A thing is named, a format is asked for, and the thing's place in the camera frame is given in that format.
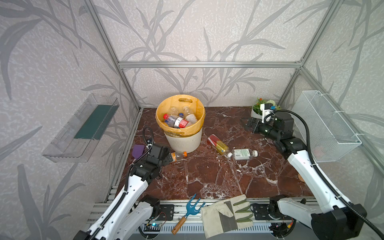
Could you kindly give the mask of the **red label bottle red cap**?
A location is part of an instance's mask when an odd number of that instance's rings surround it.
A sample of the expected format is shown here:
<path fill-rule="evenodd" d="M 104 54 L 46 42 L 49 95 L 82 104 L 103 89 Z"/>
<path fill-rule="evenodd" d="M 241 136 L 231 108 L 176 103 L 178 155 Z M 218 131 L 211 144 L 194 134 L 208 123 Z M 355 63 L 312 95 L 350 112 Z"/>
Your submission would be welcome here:
<path fill-rule="evenodd" d="M 163 118 L 165 120 L 165 123 L 171 128 L 183 129 L 186 128 L 189 124 L 189 122 L 183 119 L 182 117 L 178 117 L 175 115 L 164 114 Z"/>

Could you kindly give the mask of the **white jar yellow V label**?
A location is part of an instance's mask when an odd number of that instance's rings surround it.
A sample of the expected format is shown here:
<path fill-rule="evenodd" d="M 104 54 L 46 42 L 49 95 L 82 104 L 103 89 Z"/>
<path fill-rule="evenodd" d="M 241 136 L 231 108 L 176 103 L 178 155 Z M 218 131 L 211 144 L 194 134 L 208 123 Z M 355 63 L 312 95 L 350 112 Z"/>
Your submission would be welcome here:
<path fill-rule="evenodd" d="M 184 114 L 185 119 L 189 123 L 191 123 L 192 125 L 196 124 L 198 122 L 196 115 L 194 114 L 194 112 L 191 110 L 191 108 L 189 106 L 183 107 L 183 114 Z"/>

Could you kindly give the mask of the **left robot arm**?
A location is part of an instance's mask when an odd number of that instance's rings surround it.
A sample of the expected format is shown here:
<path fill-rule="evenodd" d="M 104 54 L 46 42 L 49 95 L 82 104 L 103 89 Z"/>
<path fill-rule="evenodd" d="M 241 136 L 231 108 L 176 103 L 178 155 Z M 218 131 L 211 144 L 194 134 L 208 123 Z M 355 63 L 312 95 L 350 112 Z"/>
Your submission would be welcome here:
<path fill-rule="evenodd" d="M 127 240 L 147 220 L 160 215 L 160 200 L 149 195 L 139 200 L 162 167 L 173 162 L 171 148 L 152 144 L 135 160 L 123 189 L 102 216 L 75 240 Z"/>

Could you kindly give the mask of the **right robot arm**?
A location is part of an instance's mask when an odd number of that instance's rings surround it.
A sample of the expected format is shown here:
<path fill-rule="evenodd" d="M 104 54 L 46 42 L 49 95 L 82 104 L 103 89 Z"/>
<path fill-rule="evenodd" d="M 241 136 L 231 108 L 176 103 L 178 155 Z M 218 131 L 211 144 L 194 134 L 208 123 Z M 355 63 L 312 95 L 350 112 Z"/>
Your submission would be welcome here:
<path fill-rule="evenodd" d="M 327 177 L 315 161 L 311 150 L 310 128 L 298 114 L 278 110 L 264 120 L 242 118 L 245 130 L 273 140 L 277 150 L 302 176 L 317 200 L 318 207 L 310 207 L 291 198 L 278 199 L 278 210 L 308 228 L 320 240 L 348 240 L 358 237 L 366 224 L 380 239 L 383 232 L 367 219 L 361 204 L 353 204 Z"/>

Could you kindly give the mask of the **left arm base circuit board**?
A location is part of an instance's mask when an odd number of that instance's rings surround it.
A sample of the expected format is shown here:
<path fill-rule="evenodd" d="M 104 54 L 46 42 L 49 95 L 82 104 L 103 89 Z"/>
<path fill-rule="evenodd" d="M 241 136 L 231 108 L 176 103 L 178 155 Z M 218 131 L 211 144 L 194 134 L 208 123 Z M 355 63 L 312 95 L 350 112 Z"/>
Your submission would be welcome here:
<path fill-rule="evenodd" d="M 149 222 L 144 224 L 144 233 L 157 233 L 160 232 L 166 222 Z"/>

